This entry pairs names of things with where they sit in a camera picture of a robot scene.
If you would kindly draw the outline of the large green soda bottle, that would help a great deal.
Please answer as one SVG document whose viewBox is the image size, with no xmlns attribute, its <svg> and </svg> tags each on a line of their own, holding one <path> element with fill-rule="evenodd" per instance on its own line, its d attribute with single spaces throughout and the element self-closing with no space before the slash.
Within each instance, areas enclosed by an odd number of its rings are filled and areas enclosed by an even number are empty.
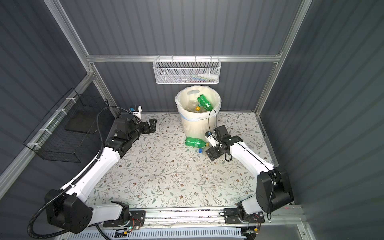
<svg viewBox="0 0 384 240">
<path fill-rule="evenodd" d="M 185 145 L 188 147 L 193 147 L 193 148 L 205 148 L 209 146 L 209 143 L 205 142 L 202 139 L 198 138 L 192 138 L 192 137 L 187 137 L 185 140 Z"/>
</svg>

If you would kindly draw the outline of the small green bottle yellow cap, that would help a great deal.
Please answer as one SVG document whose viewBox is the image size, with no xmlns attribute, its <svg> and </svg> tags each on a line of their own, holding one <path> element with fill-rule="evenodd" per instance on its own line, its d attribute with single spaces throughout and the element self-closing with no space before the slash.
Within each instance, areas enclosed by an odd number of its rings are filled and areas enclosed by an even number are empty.
<svg viewBox="0 0 384 240">
<path fill-rule="evenodd" d="M 201 111 L 202 109 L 206 111 L 212 111 L 214 109 L 213 105 L 209 102 L 205 95 L 200 95 L 197 98 L 198 105 L 196 106 L 196 111 Z"/>
</svg>

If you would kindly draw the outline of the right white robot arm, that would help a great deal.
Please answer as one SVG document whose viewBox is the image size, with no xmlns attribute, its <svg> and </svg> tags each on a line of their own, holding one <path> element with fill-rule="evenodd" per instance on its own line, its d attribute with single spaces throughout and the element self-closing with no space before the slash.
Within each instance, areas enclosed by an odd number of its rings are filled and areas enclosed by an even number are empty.
<svg viewBox="0 0 384 240">
<path fill-rule="evenodd" d="M 247 222 L 262 212 L 267 217 L 272 212 L 294 201 L 294 193 L 287 171 L 268 163 L 253 152 L 239 136 L 231 136 L 225 126 L 216 127 L 205 133 L 211 147 L 206 150 L 211 161 L 221 156 L 237 159 L 255 177 L 256 193 L 237 203 L 234 217 Z"/>
</svg>

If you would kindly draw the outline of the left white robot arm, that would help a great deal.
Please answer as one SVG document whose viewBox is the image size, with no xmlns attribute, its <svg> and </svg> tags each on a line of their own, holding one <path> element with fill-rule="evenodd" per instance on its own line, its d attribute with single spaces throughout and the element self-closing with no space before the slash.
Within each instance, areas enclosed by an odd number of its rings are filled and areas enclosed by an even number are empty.
<svg viewBox="0 0 384 240">
<path fill-rule="evenodd" d="M 49 239 L 65 233 L 78 234 L 88 227 L 115 222 L 119 227 L 126 227 L 135 220 L 132 218 L 127 204 L 112 201 L 107 205 L 89 207 L 86 201 L 96 184 L 106 172 L 116 164 L 132 147 L 141 135 L 156 131 L 157 119 L 147 122 L 141 119 L 141 106 L 128 110 L 120 110 L 114 120 L 109 135 L 99 135 L 101 147 L 98 154 L 67 184 L 59 190 L 51 190 L 45 196 L 45 204 L 31 217 L 27 225 L 27 233 L 33 239 Z M 47 214 L 50 225 L 61 230 L 51 234 L 38 234 L 34 231 L 34 223 L 43 213 Z"/>
</svg>

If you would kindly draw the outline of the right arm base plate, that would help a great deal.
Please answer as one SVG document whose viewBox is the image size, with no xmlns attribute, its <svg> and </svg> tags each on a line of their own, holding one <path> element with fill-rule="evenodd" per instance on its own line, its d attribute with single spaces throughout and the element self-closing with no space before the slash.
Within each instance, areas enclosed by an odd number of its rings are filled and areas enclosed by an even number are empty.
<svg viewBox="0 0 384 240">
<path fill-rule="evenodd" d="M 225 208 L 221 214 L 225 219 L 225 224 L 256 224 L 261 225 L 265 223 L 263 212 L 254 213 L 252 215 L 246 214 L 239 208 Z"/>
</svg>

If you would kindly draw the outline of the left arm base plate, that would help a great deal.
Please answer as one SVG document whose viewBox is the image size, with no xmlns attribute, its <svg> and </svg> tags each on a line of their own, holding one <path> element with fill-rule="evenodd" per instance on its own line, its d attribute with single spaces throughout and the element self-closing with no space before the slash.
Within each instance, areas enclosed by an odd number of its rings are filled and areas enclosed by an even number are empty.
<svg viewBox="0 0 384 240">
<path fill-rule="evenodd" d="M 104 228 L 117 228 L 117 227 L 143 227 L 146 211 L 128 211 L 127 214 L 123 214 L 122 218 L 113 221 L 103 222 Z"/>
</svg>

